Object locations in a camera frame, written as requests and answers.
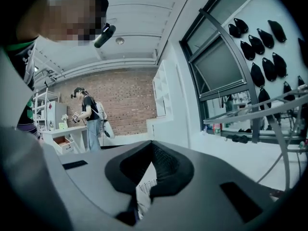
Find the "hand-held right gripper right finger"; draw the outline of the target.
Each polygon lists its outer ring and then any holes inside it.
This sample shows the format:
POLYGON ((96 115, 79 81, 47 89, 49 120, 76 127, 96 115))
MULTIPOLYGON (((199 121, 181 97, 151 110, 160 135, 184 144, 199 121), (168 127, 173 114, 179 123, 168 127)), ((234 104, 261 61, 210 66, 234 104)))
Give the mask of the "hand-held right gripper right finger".
POLYGON ((185 155, 194 166, 191 182, 177 195, 156 197, 144 218, 141 231, 240 231, 246 223, 221 189, 234 182, 262 211, 273 206, 269 191, 224 160, 212 155, 154 141, 185 155))

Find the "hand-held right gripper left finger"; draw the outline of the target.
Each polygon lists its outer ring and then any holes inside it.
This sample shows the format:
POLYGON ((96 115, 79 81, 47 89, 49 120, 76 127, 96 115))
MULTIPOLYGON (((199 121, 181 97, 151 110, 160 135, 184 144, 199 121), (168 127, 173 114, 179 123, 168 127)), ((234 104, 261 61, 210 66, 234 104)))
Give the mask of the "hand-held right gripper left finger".
POLYGON ((109 217, 135 225, 139 220, 136 194, 116 191, 105 175, 105 167, 114 157, 149 144, 150 141, 141 141, 107 150, 60 155, 59 159, 70 179, 91 203, 109 217))

